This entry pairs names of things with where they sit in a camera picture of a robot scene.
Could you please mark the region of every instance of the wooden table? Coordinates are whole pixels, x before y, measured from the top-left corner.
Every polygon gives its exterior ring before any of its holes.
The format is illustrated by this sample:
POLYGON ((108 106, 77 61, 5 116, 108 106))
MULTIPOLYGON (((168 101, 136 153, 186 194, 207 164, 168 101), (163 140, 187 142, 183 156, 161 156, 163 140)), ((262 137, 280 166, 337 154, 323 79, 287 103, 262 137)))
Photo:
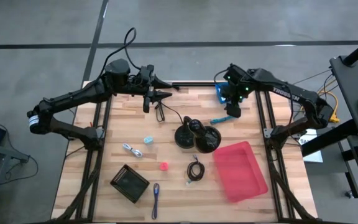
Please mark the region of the wooden table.
MULTIPOLYGON (((173 95, 164 99, 164 103, 177 110, 182 117, 187 115, 199 119, 209 125, 209 120, 222 118, 226 115, 224 105, 216 99, 216 92, 211 87, 183 87, 180 92, 171 91, 173 95)), ((277 124, 287 124, 290 117, 288 100, 271 94, 273 110, 277 124)), ((150 113, 142 111, 143 97, 118 95, 112 100, 106 131, 106 144, 102 169, 100 173, 98 194, 93 220, 96 222, 273 222, 277 221, 271 191, 269 170, 265 148, 262 140, 260 121, 255 102, 255 95, 241 103, 242 116, 215 125, 221 135, 220 146, 228 146, 241 141, 248 141, 256 156, 259 167, 265 177, 269 191, 266 194, 241 201, 229 203, 223 194, 212 154, 197 154, 205 165, 204 177, 199 182, 186 186, 188 180, 186 169, 193 162, 195 149, 181 149, 175 144, 173 134, 181 125, 179 117, 174 112, 164 109, 165 122, 156 120, 154 106, 150 106, 150 113), (143 139, 153 136, 154 143, 145 145, 143 139), (128 143, 133 148, 144 153, 139 159, 122 148, 128 143), (160 162, 168 162, 169 170, 160 171, 160 162), (128 164, 150 185, 135 204, 126 199, 116 189, 110 186, 111 179, 118 170, 128 164), (158 218, 151 219, 154 204, 153 184, 160 184, 158 201, 158 218)), ((88 103, 78 107, 75 125, 85 127, 93 120, 95 105, 88 103)), ((81 147, 80 141, 70 143, 67 153, 81 147)), ((306 210, 317 217, 313 196, 306 174, 305 165, 300 148, 285 145, 283 148, 285 167, 292 192, 306 210)), ((86 150, 72 154, 65 161, 62 176, 57 191, 52 218, 58 217, 74 199, 81 185, 86 150)), ((84 213, 88 211, 87 198, 84 213)), ((284 214, 287 215, 283 193, 280 200, 284 214)))

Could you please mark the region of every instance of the pink eraser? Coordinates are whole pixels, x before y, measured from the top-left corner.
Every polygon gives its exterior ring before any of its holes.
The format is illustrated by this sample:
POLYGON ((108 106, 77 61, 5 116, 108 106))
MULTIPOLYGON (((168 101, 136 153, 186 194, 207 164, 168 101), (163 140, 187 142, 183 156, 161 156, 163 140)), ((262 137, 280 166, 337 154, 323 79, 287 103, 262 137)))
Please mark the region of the pink eraser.
POLYGON ((160 170, 162 170, 162 171, 168 170, 168 163, 162 162, 160 164, 160 170))

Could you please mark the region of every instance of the white cable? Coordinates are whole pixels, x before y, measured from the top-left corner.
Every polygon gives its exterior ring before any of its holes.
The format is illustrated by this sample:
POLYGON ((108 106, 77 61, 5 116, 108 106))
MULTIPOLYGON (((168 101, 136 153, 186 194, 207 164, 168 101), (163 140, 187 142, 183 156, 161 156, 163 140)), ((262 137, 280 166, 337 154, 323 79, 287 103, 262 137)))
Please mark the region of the white cable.
POLYGON ((126 143, 122 144, 122 146, 124 147, 124 149, 127 149, 127 150, 131 151, 131 153, 133 153, 138 158, 143 156, 142 152, 140 152, 139 150, 134 149, 133 147, 131 147, 130 145, 128 145, 126 143))

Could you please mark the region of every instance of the red plastic tray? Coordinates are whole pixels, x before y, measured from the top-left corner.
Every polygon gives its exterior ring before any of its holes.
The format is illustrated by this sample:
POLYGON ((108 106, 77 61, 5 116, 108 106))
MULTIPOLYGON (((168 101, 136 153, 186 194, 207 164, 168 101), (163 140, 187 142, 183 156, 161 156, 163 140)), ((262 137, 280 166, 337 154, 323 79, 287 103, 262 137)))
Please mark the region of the red plastic tray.
POLYGON ((214 151, 213 157, 230 202, 267 192, 266 181, 247 141, 221 147, 214 151))

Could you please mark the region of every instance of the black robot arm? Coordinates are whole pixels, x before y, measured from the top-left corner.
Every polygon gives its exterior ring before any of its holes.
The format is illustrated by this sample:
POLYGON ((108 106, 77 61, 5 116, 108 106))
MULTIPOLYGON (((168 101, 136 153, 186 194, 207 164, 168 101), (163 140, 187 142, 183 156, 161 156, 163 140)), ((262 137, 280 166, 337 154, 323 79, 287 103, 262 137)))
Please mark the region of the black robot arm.
POLYGON ((270 133, 269 145, 281 149, 292 134, 300 133, 308 128, 320 129, 328 125, 334 110, 316 92, 308 91, 295 85, 276 79, 270 72, 258 68, 241 69, 231 64, 223 76, 228 86, 223 86, 221 94, 226 98, 227 114, 241 116, 239 102, 256 91, 271 91, 301 104, 305 108, 305 117, 286 126, 277 126, 270 133))
POLYGON ((115 96, 118 93, 143 96, 143 111, 148 113, 150 103, 172 95, 172 93, 156 91, 159 88, 173 86, 153 75, 153 65, 141 67, 137 75, 130 75, 128 62, 119 59, 106 65, 104 71, 97 79, 80 90, 55 98, 44 98, 40 101, 33 110, 27 112, 31 132, 34 134, 52 132, 61 134, 65 138, 78 138, 84 143, 86 149, 97 149, 103 134, 101 129, 79 128, 56 120, 53 114, 84 103, 102 103, 107 101, 111 95, 115 96))

